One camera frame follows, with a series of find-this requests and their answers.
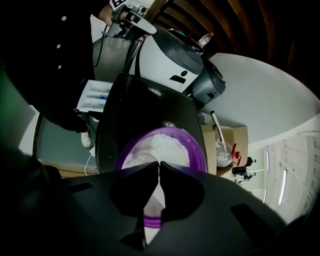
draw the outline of white cable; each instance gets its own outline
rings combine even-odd
[[[84,173],[87,176],[88,176],[88,174],[87,174],[87,166],[88,166],[88,163],[89,163],[89,160],[90,160],[91,157],[92,157],[92,154],[89,156],[88,160],[86,161],[85,167],[84,167]]]

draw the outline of white powder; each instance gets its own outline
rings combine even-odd
[[[169,122],[169,121],[163,121],[162,122],[162,126],[165,126],[165,127],[176,127],[173,122]]]
[[[154,161],[190,166],[188,151],[176,138],[165,134],[155,134],[140,140],[133,147],[122,168]]]
[[[164,95],[160,90],[158,90],[156,88],[149,87],[148,90],[159,97],[162,97]]]

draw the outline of cardboard box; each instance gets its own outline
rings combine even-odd
[[[240,153],[241,159],[235,160],[227,167],[217,167],[217,151],[216,151],[216,138],[219,134],[215,126],[205,124],[201,125],[205,153],[208,163],[208,173],[221,176],[230,171],[232,167],[237,165],[243,166],[247,163],[248,158],[248,129],[243,127],[221,127],[221,131],[225,142],[229,143],[232,147],[236,144],[235,150]]]

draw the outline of purple bowl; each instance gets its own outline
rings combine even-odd
[[[124,164],[127,156],[140,140],[155,134],[165,134],[177,139],[188,151],[190,168],[204,173],[207,171],[206,159],[196,140],[189,133],[177,127],[162,127],[154,129],[132,139],[122,150],[119,159],[115,164],[115,170],[120,171],[122,169],[122,165]],[[161,228],[160,217],[144,216],[143,220],[146,228]]]

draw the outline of person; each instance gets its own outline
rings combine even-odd
[[[90,16],[111,26],[113,9],[108,3],[6,1],[0,18],[4,29],[0,56],[6,74],[46,119],[81,133],[84,147],[91,144],[89,126],[73,108],[86,81],[95,78]],[[126,15],[123,12],[120,20]]]
[[[245,181],[245,182],[248,182],[248,181],[250,181],[251,180],[251,178],[253,177],[253,176],[256,176],[257,174],[254,172],[253,173],[253,175],[248,175],[248,173],[246,173],[246,174],[244,174],[243,175],[243,180]]]
[[[253,160],[250,156],[247,158],[247,160],[246,160],[246,164],[245,164],[245,166],[246,167],[249,167],[249,166],[251,166],[253,163],[256,163],[257,162],[257,160],[255,159],[255,160]]]

